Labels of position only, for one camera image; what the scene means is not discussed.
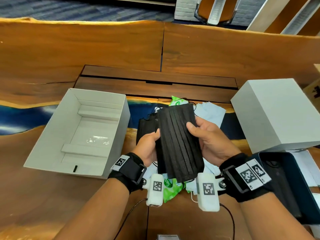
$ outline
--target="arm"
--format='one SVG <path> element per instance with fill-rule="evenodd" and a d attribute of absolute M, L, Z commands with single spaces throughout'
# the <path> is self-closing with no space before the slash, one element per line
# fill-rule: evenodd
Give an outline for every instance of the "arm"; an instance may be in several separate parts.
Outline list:
<path fill-rule="evenodd" d="M 148 167 L 156 160 L 156 143 L 160 131 L 146 134 L 133 149 Z M 55 240 L 113 240 L 129 199 L 129 190 L 116 178 L 110 178 L 59 231 Z"/>
<path fill-rule="evenodd" d="M 199 127 L 187 123 L 189 132 L 199 138 L 203 157 L 220 166 L 241 151 L 217 125 L 196 117 Z M 273 193 L 240 203 L 253 240 L 314 240 L 308 231 L 289 213 Z"/>

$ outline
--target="metal bolt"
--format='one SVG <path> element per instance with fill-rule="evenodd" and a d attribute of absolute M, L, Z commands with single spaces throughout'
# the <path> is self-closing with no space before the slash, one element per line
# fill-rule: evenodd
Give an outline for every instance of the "metal bolt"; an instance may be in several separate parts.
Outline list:
<path fill-rule="evenodd" d="M 221 181 L 219 182 L 219 186 L 220 186 L 222 189 L 225 189 L 225 188 L 226 188 L 226 183 L 225 183 L 223 180 L 221 180 Z"/>

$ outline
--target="floor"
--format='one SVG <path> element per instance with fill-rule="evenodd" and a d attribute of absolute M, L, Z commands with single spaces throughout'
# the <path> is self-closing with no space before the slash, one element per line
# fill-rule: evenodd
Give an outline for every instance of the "floor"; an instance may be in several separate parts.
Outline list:
<path fill-rule="evenodd" d="M 0 0 L 0 17 L 38 20 L 136 21 L 174 20 L 174 7 L 112 0 Z"/>

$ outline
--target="green wet wipes package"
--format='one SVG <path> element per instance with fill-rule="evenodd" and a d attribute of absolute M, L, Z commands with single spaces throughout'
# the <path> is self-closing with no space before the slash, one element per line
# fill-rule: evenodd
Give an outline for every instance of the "green wet wipes package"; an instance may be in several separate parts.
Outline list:
<path fill-rule="evenodd" d="M 181 104 L 188 104 L 189 102 L 182 99 L 182 98 L 178 98 L 175 96 L 171 96 L 172 101 L 170 102 L 169 106 L 173 106 L 173 105 L 181 105 Z"/>
<path fill-rule="evenodd" d="M 183 188 L 184 185 L 182 183 L 177 183 L 177 180 L 175 178 L 166 178 L 164 180 L 163 202 L 166 203 L 167 201 L 174 198 Z"/>

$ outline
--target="mask ear loop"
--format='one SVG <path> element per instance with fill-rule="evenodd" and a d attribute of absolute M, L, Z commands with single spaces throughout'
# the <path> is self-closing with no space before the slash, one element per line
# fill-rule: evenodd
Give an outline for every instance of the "mask ear loop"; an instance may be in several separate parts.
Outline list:
<path fill-rule="evenodd" d="M 197 201 L 194 201 L 194 200 L 193 200 L 193 198 L 192 198 L 192 193 L 193 193 L 193 191 L 191 191 L 191 200 L 192 200 L 193 202 L 195 202 L 195 203 L 198 203 Z"/>

